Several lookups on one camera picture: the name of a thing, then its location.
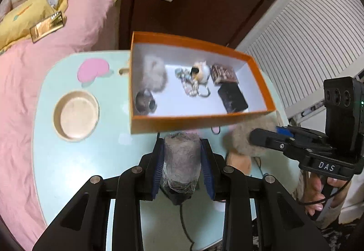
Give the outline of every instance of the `tan cloth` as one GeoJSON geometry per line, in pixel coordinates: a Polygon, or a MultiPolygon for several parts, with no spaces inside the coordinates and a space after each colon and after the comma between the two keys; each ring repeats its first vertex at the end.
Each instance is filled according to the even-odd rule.
{"type": "MultiPolygon", "coordinates": [[[[301,171],[297,188],[292,193],[292,196],[295,200],[302,200],[307,180],[308,172],[301,171]]],[[[343,200],[343,202],[335,208],[329,208],[326,212],[325,217],[321,221],[315,221],[316,226],[323,230],[324,228],[327,228],[331,223],[333,223],[335,219],[339,217],[344,201],[345,200],[343,200]]]]}

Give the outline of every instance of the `small cat figurine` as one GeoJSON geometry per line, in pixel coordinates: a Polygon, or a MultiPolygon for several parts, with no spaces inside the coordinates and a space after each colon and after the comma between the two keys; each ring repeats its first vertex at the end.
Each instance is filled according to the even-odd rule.
{"type": "Polygon", "coordinates": [[[206,61],[196,62],[191,69],[191,76],[199,84],[207,84],[210,78],[210,67],[207,66],[206,61]]]}

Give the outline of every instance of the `blue gripper pad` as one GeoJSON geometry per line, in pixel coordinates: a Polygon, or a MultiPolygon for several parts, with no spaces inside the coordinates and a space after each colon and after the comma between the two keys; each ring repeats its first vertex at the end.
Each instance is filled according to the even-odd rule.
{"type": "Polygon", "coordinates": [[[286,127],[276,127],[276,132],[288,137],[293,137],[293,134],[286,127]]]}
{"type": "Polygon", "coordinates": [[[152,187],[152,198],[155,199],[159,191],[159,184],[161,183],[162,172],[163,172],[163,164],[164,164],[164,140],[161,144],[161,148],[159,150],[157,165],[155,166],[155,171],[153,175],[153,187],[152,187]]]}
{"type": "Polygon", "coordinates": [[[201,170],[203,173],[203,180],[207,193],[213,200],[215,197],[214,176],[212,175],[210,161],[207,158],[207,152],[202,141],[201,141],[201,170]]]}

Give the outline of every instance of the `black cable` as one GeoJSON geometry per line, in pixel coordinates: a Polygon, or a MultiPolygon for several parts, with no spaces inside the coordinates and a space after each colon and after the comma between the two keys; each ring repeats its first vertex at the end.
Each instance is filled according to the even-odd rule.
{"type": "Polygon", "coordinates": [[[190,251],[192,251],[192,247],[193,247],[193,245],[194,245],[195,242],[191,239],[190,235],[188,234],[187,229],[186,229],[186,226],[185,226],[185,223],[183,221],[182,204],[179,206],[179,217],[181,219],[181,225],[182,225],[183,231],[184,231],[184,233],[185,233],[188,241],[191,242],[190,251]]]}
{"type": "Polygon", "coordinates": [[[219,132],[217,132],[217,133],[215,133],[215,132],[214,132],[214,130],[212,129],[212,127],[211,127],[211,132],[212,132],[214,135],[219,135],[219,134],[220,134],[220,132],[221,132],[221,127],[219,127],[219,132]]]}
{"type": "Polygon", "coordinates": [[[322,200],[318,200],[316,202],[307,202],[307,203],[303,203],[303,202],[300,202],[300,201],[297,201],[300,205],[303,205],[303,206],[310,206],[310,205],[316,205],[316,204],[321,204],[321,203],[325,203],[327,202],[330,198],[333,198],[334,196],[336,196],[337,194],[339,194],[340,192],[342,192],[344,190],[344,188],[350,183],[351,179],[348,180],[344,185],[343,187],[339,188],[339,190],[335,193],[333,193],[331,196],[327,197],[327,198],[323,198],[322,200]]]}
{"type": "Polygon", "coordinates": [[[260,157],[253,157],[253,159],[254,159],[254,161],[256,162],[256,164],[257,164],[257,166],[258,166],[258,168],[259,168],[259,171],[260,171],[260,173],[261,173],[261,175],[262,175],[262,177],[264,176],[264,174],[263,174],[263,171],[262,171],[262,160],[261,160],[261,158],[260,157]]]}

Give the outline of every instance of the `black box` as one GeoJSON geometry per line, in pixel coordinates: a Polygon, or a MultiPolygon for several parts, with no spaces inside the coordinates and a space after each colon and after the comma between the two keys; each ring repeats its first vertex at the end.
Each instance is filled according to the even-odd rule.
{"type": "Polygon", "coordinates": [[[238,84],[224,83],[217,91],[228,113],[242,112],[248,108],[238,84]]]}

